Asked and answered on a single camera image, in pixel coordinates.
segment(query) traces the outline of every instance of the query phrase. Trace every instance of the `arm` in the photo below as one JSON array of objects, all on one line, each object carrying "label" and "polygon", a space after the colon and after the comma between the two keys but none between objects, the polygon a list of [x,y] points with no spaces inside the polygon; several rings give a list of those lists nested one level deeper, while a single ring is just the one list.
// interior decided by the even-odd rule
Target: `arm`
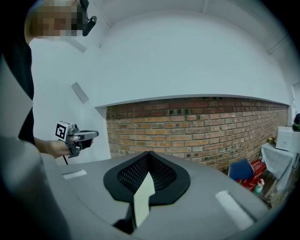
[{"label": "arm", "polygon": [[52,155],[55,159],[63,156],[70,155],[70,150],[63,141],[44,141],[38,138],[34,138],[37,149],[40,153],[47,153]]}]

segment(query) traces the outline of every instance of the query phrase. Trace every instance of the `blue chair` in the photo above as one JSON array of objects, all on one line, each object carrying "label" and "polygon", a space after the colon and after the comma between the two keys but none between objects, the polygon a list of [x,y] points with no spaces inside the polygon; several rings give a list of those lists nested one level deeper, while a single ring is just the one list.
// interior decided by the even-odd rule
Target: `blue chair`
[{"label": "blue chair", "polygon": [[240,179],[248,180],[254,176],[254,173],[252,165],[249,163],[247,158],[244,158],[230,165],[228,177],[235,181]]}]

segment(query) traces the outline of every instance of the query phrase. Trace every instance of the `red bag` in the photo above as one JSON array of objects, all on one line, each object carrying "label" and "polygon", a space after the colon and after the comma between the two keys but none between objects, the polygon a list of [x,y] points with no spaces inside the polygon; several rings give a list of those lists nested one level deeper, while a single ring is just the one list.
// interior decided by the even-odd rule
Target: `red bag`
[{"label": "red bag", "polygon": [[253,177],[249,178],[248,180],[245,179],[237,180],[237,183],[241,184],[243,187],[249,189],[250,191],[253,191],[260,179],[260,175],[267,168],[267,165],[263,163],[261,160],[256,160],[255,162],[251,163],[251,166],[254,170]]}]

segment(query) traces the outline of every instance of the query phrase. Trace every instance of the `white box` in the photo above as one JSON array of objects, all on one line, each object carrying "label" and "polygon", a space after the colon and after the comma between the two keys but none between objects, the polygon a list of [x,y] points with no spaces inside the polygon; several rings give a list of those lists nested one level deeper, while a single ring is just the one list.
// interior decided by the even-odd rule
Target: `white box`
[{"label": "white box", "polygon": [[276,148],[289,152],[300,153],[300,132],[291,127],[278,127]]}]

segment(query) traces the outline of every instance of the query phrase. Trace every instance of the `black rubber cover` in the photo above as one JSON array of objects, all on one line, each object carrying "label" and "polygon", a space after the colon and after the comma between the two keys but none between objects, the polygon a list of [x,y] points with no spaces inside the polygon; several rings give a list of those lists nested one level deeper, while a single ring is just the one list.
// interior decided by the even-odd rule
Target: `black rubber cover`
[{"label": "black rubber cover", "polygon": [[103,182],[115,200],[133,203],[133,196],[148,172],[155,188],[149,206],[176,202],[190,185],[190,176],[184,168],[153,151],[144,152],[108,170]]}]

